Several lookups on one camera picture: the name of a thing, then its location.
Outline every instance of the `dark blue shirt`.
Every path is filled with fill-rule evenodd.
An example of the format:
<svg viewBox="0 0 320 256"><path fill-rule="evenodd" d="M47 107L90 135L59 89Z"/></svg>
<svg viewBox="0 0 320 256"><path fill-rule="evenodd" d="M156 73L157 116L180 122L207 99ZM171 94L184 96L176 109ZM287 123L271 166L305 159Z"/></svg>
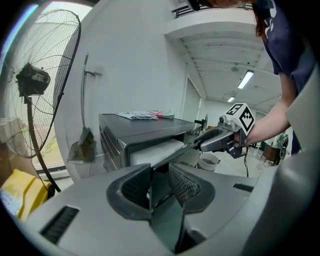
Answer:
<svg viewBox="0 0 320 256"><path fill-rule="evenodd" d="M274 0L257 0L259 14L264 18L267 41L264 42L274 73L284 73L294 80L297 94L306 85L316 64L316 57L300 33L287 19L285 13ZM292 151L296 154L300 145L293 132Z"/></svg>

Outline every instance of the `gray appliance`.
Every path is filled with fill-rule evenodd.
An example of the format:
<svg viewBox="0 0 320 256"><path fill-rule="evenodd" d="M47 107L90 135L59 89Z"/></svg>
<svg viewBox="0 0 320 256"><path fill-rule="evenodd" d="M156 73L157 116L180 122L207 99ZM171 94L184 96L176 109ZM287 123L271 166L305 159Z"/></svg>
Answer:
<svg viewBox="0 0 320 256"><path fill-rule="evenodd" d="M176 139L193 143L201 125L180 119L130 120L115 114L99 115L100 140L107 172L130 166L130 154Z"/></svg>
<svg viewBox="0 0 320 256"><path fill-rule="evenodd" d="M159 209L160 217L179 219L178 236L155 231L157 208L145 205L157 172L149 164L75 183L36 209L27 227L38 233L37 241L46 238L42 245L56 255L260 255L308 207L320 176L319 154L298 154L259 179L170 163L167 183L179 218L165 214L175 203L170 198ZM166 222L159 227L170 228ZM165 241L169 236L173 249Z"/></svg>

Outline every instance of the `cloth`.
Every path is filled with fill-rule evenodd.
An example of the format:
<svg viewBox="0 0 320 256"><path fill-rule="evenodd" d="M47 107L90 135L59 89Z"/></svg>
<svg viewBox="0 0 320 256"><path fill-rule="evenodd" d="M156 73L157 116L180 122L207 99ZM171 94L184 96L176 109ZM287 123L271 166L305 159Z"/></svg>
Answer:
<svg viewBox="0 0 320 256"><path fill-rule="evenodd" d="M127 118L130 120L136 119L150 119L150 120L158 120L158 117L147 111L134 111L134 112L116 112L117 116Z"/></svg>
<svg viewBox="0 0 320 256"><path fill-rule="evenodd" d="M165 110L152 110L150 113L154 114L158 118L168 118L173 119L175 118L175 114L171 112L171 110L165 111Z"/></svg>
<svg viewBox="0 0 320 256"><path fill-rule="evenodd" d="M264 45L272 60L274 74L284 73L294 80L298 96L317 63L316 57L308 41L290 24L274 0L257 0L256 4L266 23L267 42ZM291 153L299 150L297 136L293 133Z"/></svg>

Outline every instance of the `white wall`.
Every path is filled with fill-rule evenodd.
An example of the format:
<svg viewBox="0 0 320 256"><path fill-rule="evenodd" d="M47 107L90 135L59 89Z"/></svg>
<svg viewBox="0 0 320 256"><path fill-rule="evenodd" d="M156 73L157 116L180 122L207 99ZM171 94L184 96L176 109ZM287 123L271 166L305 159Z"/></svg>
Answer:
<svg viewBox="0 0 320 256"><path fill-rule="evenodd" d="M55 120L55 133L66 164L69 148L82 132L80 87L85 56L87 70L105 69L86 80L85 123L97 141L99 114L171 109L180 117L186 87L186 62L165 38L173 19L170 0L101 0L82 20L80 44ZM66 165L74 181L88 175L89 165ZM91 172L101 168L99 161Z"/></svg>

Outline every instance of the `fan pole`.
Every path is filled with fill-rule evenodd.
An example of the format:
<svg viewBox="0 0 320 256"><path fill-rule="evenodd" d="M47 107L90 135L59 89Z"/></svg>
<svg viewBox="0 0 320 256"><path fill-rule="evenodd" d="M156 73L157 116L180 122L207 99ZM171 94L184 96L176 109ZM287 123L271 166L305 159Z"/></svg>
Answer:
<svg viewBox="0 0 320 256"><path fill-rule="evenodd" d="M61 189L58 187L57 183L55 182L54 178L52 178L45 161L41 155L41 152L39 150L39 145L37 142L37 137L35 133L35 127L34 127L34 122L33 122L33 113L32 113L32 98L31 97L25 97L24 103L26 103L26 109L27 109L27 117L28 117L28 125L29 125L29 134L30 138L34 147L34 150L36 152L36 157L39 160L39 163L47 176L48 180L51 182L52 186L55 188L55 190L59 193L61 192Z"/></svg>

